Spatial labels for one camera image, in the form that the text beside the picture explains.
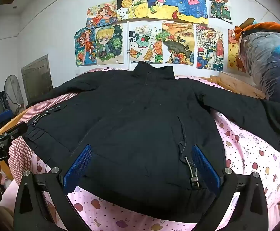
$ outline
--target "cartoon boy drawing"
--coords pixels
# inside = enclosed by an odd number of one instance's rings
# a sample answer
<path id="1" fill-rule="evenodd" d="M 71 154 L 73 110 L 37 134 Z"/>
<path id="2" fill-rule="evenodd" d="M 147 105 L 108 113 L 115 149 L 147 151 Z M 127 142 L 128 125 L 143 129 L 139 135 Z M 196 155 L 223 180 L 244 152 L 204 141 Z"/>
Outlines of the cartoon boy drawing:
<path id="1" fill-rule="evenodd" d="M 216 16 L 219 19 L 231 19 L 230 11 L 228 11 L 227 7 L 225 8 L 224 4 L 229 0 L 211 0 L 211 14 Z"/>
<path id="2" fill-rule="evenodd" d="M 102 27 L 96 33 L 96 40 L 100 44 L 100 47 L 98 48 L 99 57 L 106 57 L 107 54 L 110 53 L 108 42 L 113 37 L 113 34 L 114 34 L 114 27 L 112 25 Z"/>
<path id="3" fill-rule="evenodd" d="M 91 33 L 90 30 L 85 31 L 78 37 L 77 41 L 81 47 L 85 46 L 85 50 L 88 51 L 90 54 L 92 54 L 92 50 L 94 49 L 94 46 L 92 42 L 89 41 L 90 33 Z"/>

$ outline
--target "orange fabric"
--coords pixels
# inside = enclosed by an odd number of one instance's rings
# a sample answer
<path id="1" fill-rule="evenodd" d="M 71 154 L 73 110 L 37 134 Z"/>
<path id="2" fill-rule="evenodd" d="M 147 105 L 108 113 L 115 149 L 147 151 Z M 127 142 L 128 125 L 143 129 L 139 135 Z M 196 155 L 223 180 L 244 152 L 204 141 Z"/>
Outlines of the orange fabric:
<path id="1" fill-rule="evenodd" d="M 240 27 L 236 26 L 235 27 L 235 40 L 239 41 L 239 38 L 241 36 L 241 32 L 245 30 L 250 30 L 253 28 L 265 28 L 265 29 L 272 29 L 272 30 L 277 30 L 280 33 L 280 24 L 276 22 L 262 22 L 262 23 L 257 23 L 253 24 L 250 26 L 245 27 L 244 29 L 241 29 Z"/>

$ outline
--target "drawstring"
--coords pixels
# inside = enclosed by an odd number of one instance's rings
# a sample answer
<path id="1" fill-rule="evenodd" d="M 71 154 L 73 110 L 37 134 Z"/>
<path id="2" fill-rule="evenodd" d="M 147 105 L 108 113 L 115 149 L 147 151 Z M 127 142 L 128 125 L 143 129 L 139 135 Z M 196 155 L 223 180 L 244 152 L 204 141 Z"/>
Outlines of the drawstring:
<path id="1" fill-rule="evenodd" d="M 185 157 L 186 161 L 187 161 L 187 164 L 188 164 L 188 167 L 190 169 L 190 173 L 191 173 L 191 181 L 192 181 L 192 185 L 194 186 L 194 183 L 196 182 L 197 183 L 197 186 L 199 187 L 199 182 L 198 182 L 198 177 L 197 177 L 197 168 L 196 168 L 196 173 L 195 173 L 195 177 L 193 177 L 193 172 L 192 172 L 192 169 L 191 169 L 191 166 L 189 164 L 189 161 L 187 159 L 187 157 Z"/>
<path id="2" fill-rule="evenodd" d="M 33 120 L 32 126 L 34 127 L 37 124 L 37 121 L 46 115 L 50 115 L 50 114 L 39 115 L 38 117 L 36 117 L 36 119 Z"/>

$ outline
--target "jacket sleeve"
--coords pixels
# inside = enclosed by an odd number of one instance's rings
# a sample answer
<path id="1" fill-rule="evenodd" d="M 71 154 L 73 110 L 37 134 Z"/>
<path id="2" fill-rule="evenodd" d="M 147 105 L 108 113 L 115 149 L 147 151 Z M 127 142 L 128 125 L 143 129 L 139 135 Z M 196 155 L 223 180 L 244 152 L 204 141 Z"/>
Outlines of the jacket sleeve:
<path id="1" fill-rule="evenodd" d="M 64 82 L 61 86 L 52 89 L 45 95 L 39 96 L 36 100 L 30 102 L 26 108 L 29 108 L 39 102 L 56 98 L 66 93 L 80 93 L 83 91 L 95 90 L 101 84 L 105 74 L 105 71 L 95 71 L 79 75 L 74 79 Z"/>
<path id="2" fill-rule="evenodd" d="M 280 152 L 280 103 L 239 95 L 195 80 L 192 88 L 202 107 L 224 114 Z"/>

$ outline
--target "plastic bag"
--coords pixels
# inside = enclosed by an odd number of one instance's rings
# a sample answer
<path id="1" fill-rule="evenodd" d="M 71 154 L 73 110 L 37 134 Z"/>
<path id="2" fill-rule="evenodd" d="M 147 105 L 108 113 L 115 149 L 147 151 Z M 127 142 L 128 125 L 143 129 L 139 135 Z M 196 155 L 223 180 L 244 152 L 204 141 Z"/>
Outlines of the plastic bag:
<path id="1" fill-rule="evenodd" d="M 239 57 L 266 98 L 280 102 L 280 33 L 258 32 L 244 37 Z"/>

